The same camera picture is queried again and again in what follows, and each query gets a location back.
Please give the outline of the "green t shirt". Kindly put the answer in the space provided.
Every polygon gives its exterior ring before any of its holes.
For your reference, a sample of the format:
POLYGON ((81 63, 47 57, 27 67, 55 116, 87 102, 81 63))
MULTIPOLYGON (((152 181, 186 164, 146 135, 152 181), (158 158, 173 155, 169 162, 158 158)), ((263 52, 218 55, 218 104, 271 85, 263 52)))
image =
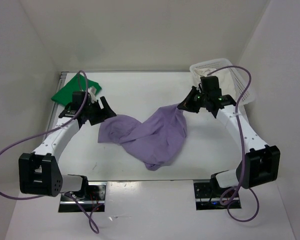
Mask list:
POLYGON ((72 101, 72 94, 75 91, 80 91, 80 86, 83 90, 86 89, 86 81, 83 75, 77 76, 75 75, 60 91, 61 92, 61 100, 63 106, 65 107, 68 103, 72 101))

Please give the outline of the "lavender t shirt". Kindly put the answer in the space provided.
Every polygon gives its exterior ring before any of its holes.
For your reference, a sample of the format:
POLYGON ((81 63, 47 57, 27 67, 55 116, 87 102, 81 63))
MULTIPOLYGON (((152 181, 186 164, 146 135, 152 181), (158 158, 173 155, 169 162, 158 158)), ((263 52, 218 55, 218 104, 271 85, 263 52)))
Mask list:
POLYGON ((117 144, 156 171, 174 160, 187 133, 184 111, 174 104, 158 108, 144 122, 123 114, 111 117, 100 124, 98 142, 117 144))

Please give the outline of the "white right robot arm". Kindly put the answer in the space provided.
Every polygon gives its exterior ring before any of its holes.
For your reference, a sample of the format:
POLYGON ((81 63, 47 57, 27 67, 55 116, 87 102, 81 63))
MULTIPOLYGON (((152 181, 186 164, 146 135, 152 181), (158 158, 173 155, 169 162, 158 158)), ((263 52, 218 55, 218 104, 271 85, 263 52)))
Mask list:
POLYGON ((201 108, 205 108, 222 123, 241 151, 237 168, 211 176, 209 191, 213 196, 227 198, 236 187, 249 189, 278 178, 281 157, 279 148, 259 137, 230 95, 221 95, 221 89, 208 92, 192 86, 187 97, 177 107, 190 113, 198 113, 201 108))

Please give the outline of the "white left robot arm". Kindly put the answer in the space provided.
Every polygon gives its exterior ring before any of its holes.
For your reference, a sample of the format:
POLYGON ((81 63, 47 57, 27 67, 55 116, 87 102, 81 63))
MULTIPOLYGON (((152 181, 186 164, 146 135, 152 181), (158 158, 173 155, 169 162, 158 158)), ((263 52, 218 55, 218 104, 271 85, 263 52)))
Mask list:
POLYGON ((79 200, 90 194, 88 178, 84 175, 63 175, 59 159, 66 146, 79 132, 82 125, 89 122, 97 125, 116 116, 104 96, 95 102, 86 100, 80 107, 83 96, 74 96, 59 114, 56 131, 50 133, 31 153, 23 153, 18 160, 19 187, 23 194, 56 197, 72 192, 79 200))

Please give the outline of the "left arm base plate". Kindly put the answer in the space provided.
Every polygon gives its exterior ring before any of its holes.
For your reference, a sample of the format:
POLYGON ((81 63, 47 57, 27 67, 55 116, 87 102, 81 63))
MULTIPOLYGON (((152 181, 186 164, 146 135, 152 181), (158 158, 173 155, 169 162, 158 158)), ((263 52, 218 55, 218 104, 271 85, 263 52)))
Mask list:
POLYGON ((58 212, 78 213, 81 212, 76 202, 87 212, 104 212, 106 201, 107 182, 89 181, 84 193, 70 192, 70 196, 61 195, 58 212))

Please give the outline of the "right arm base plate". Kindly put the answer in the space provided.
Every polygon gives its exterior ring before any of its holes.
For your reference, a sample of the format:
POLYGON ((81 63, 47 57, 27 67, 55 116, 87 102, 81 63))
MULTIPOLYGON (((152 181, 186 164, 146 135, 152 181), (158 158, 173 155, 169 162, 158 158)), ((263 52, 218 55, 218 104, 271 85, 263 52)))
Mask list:
POLYGON ((215 193, 209 180, 194 180, 194 197, 197 211, 223 210, 227 206, 220 204, 220 196, 223 193, 215 193))

